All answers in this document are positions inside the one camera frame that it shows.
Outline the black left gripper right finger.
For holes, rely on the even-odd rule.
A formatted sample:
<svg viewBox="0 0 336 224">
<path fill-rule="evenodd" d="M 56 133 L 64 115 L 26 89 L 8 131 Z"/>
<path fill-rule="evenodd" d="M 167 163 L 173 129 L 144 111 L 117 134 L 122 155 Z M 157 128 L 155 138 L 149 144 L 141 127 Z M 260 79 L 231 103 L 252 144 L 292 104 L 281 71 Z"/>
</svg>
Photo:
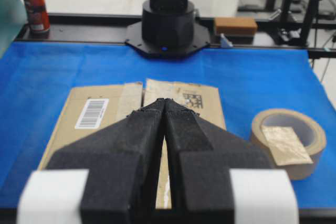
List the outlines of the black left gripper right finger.
<svg viewBox="0 0 336 224">
<path fill-rule="evenodd" d="M 256 145 L 165 100 L 174 206 L 187 223 L 298 223 L 295 193 Z"/>
</svg>

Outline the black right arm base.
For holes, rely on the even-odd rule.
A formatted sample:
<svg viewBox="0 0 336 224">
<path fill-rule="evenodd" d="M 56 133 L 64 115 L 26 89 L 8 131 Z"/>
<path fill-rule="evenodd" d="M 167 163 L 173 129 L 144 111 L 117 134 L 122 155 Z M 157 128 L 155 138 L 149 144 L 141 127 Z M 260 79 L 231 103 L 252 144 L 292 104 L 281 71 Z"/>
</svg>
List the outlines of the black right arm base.
<svg viewBox="0 0 336 224">
<path fill-rule="evenodd" d="M 129 25 L 125 43 L 153 58 L 180 58 L 210 44 L 206 27 L 195 20 L 189 0 L 146 0 L 141 21 Z"/>
</svg>

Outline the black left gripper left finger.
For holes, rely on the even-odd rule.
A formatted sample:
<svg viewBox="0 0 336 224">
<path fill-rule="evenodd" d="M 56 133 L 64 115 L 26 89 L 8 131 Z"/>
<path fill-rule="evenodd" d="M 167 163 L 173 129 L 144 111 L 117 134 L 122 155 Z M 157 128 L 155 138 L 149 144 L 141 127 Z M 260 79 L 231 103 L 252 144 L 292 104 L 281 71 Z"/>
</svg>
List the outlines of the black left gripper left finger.
<svg viewBox="0 0 336 224">
<path fill-rule="evenodd" d="M 31 173 L 18 223 L 130 223 L 151 207 L 164 99 L 55 151 Z"/>
</svg>

